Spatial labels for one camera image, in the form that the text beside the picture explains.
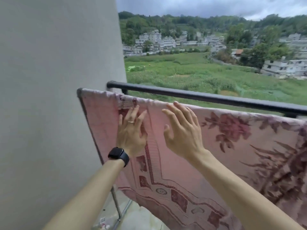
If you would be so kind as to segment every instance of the pink blanket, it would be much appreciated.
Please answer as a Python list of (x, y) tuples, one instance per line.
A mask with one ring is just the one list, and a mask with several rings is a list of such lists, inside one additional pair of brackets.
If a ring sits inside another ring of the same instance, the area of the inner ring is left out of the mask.
[[(140, 105), (148, 142), (117, 179), (129, 198), (170, 229), (242, 229), (202, 175), (165, 145), (166, 103), (83, 89), (81, 98), (104, 161), (115, 146), (118, 115)], [(189, 106), (202, 126), (204, 146), (235, 174), (307, 229), (307, 123), (302, 120)]]

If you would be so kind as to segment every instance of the black railing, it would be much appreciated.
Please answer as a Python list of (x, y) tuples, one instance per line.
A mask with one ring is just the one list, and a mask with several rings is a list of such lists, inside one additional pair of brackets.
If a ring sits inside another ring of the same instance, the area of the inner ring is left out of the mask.
[(120, 88), (124, 94), (127, 94), (128, 90), (140, 91), (146, 93), (160, 94), (173, 97), (181, 97), (205, 102), (226, 104), (232, 106), (240, 106), (246, 108), (253, 108), (259, 110), (273, 111), (283, 113), (284, 116), (290, 118), (296, 118), (297, 116), (307, 115), (307, 106), (274, 102), (258, 99), (250, 99), (243, 97), (224, 96), (219, 94), (201, 93), (173, 88), (163, 88), (149, 85), (130, 84), (117, 81), (109, 81), (106, 84), (107, 88)]

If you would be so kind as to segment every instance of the person's left arm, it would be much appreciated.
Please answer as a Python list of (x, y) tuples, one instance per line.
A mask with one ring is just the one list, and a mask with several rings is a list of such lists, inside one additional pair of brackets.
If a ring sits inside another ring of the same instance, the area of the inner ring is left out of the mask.
[[(136, 118), (138, 109), (139, 106), (131, 108), (124, 120), (122, 115), (119, 116), (116, 146), (124, 149), (129, 158), (137, 155), (147, 140), (147, 135), (141, 132), (146, 111)], [(121, 159), (108, 160), (86, 186), (48, 222), (44, 230), (90, 229), (124, 166)]]

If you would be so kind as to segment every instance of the orange roof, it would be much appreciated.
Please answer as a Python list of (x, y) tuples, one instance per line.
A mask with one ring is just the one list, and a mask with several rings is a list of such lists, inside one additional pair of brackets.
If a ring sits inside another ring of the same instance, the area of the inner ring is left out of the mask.
[(242, 54), (242, 52), (243, 52), (243, 49), (237, 49), (236, 50), (236, 54)]

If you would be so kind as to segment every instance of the forearm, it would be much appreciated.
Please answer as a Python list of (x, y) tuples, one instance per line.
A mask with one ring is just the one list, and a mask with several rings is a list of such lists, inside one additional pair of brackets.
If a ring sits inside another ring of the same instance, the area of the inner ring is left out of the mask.
[(87, 185), (50, 220), (44, 230), (90, 229), (124, 166), (123, 160), (108, 160)]
[(198, 153), (189, 161), (224, 199), (246, 230), (303, 229), (208, 151)]

